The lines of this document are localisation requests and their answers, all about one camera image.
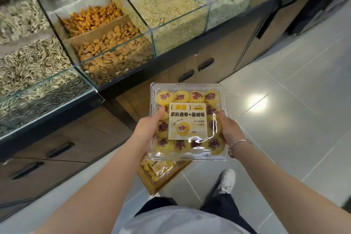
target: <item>tile floor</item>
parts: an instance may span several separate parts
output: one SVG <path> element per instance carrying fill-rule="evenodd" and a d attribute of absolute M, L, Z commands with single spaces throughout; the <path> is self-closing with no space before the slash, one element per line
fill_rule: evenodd
<path fill-rule="evenodd" d="M 342 206 L 351 195 L 351 2 L 309 32 L 287 37 L 221 82 L 228 113 L 254 146 L 309 187 Z M 0 233 L 29 233 L 89 181 L 115 152 L 100 159 L 0 224 Z M 232 192 L 242 216 L 260 234 L 282 224 L 241 164 L 197 161 L 161 192 L 199 208 L 218 175 L 233 168 Z M 113 229 L 133 218 L 149 195 L 136 175 Z"/>

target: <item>hand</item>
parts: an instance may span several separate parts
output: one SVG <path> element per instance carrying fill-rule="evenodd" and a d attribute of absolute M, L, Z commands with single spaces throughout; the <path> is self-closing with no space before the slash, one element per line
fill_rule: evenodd
<path fill-rule="evenodd" d="M 223 110 L 219 112 L 219 121 L 222 125 L 224 138 L 229 146 L 240 139 L 246 139 L 239 124 L 235 120 L 228 118 Z"/>
<path fill-rule="evenodd" d="M 161 107 L 152 117 L 143 117 L 135 127 L 132 138 L 134 142 L 140 144 L 145 152 L 149 149 L 149 142 L 155 134 L 157 123 L 166 112 L 165 107 Z"/>

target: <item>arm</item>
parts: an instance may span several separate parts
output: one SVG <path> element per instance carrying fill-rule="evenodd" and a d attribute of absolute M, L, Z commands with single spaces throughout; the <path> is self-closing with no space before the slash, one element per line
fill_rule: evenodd
<path fill-rule="evenodd" d="M 35 234 L 110 234 L 165 109 L 142 118 L 106 166 L 55 211 Z"/>
<path fill-rule="evenodd" d="M 228 144 L 245 139 L 239 125 L 224 112 L 219 119 Z M 231 151 L 289 234 L 350 232 L 350 214 L 277 167 L 251 143 L 237 143 Z"/>

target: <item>person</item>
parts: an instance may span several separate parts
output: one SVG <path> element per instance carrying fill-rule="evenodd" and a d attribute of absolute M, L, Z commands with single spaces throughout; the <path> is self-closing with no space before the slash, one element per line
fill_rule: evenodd
<path fill-rule="evenodd" d="M 110 234 L 141 158 L 149 149 L 164 108 L 142 118 L 129 140 L 85 186 L 56 210 L 35 234 Z M 231 154 L 246 169 L 290 234 L 346 234 L 351 215 L 278 168 L 248 141 L 239 125 L 219 113 Z M 230 192 L 233 170 L 224 171 L 200 210 L 177 206 L 173 199 L 148 201 L 120 233 L 256 233 L 240 216 Z"/>

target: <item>forearm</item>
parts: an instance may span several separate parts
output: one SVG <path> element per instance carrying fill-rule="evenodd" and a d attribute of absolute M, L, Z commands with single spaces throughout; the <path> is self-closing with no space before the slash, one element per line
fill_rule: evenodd
<path fill-rule="evenodd" d="M 132 136 L 35 234 L 110 234 L 142 158 L 137 143 Z"/>
<path fill-rule="evenodd" d="M 351 216 L 268 160 L 249 143 L 238 143 L 236 158 L 290 234 L 349 233 Z"/>

